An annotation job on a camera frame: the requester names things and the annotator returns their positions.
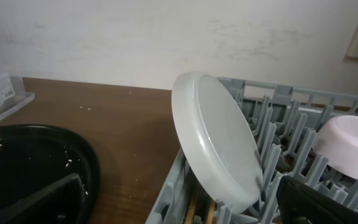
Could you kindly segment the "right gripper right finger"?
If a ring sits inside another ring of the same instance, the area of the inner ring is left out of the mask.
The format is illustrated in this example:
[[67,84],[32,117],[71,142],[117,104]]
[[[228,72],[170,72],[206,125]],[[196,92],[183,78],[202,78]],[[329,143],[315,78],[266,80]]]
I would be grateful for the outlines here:
[[357,212],[287,175],[276,199],[283,224],[358,224]]

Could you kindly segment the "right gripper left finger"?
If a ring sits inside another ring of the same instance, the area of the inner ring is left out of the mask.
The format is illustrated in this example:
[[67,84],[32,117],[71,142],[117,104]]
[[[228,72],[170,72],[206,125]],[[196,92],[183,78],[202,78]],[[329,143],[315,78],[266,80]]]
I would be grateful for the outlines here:
[[0,224],[86,223],[88,208],[79,174],[72,173],[0,210]]

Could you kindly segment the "wooden chopstick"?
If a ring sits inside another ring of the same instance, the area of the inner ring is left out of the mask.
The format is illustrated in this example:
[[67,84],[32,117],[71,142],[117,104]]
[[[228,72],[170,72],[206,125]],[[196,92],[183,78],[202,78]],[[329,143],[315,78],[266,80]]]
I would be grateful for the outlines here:
[[207,216],[204,222],[205,224],[213,224],[215,209],[216,209],[216,202],[213,199],[211,199],[209,202]]
[[188,211],[187,211],[187,214],[186,214],[184,224],[192,224],[192,222],[193,222],[193,217],[194,217],[194,214],[195,214],[196,204],[197,204],[197,201],[198,201],[198,195],[199,195],[198,191],[193,192],[193,195],[191,197],[191,201],[190,201],[190,204],[189,204],[189,207],[188,207]]

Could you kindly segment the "grey plate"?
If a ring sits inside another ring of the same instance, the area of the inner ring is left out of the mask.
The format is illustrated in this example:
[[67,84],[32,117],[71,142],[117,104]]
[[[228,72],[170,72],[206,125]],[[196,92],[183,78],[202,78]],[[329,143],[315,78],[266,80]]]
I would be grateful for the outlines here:
[[215,201],[241,213],[262,192],[262,165],[254,136],[235,99],[207,73],[177,76],[172,114],[183,153]]

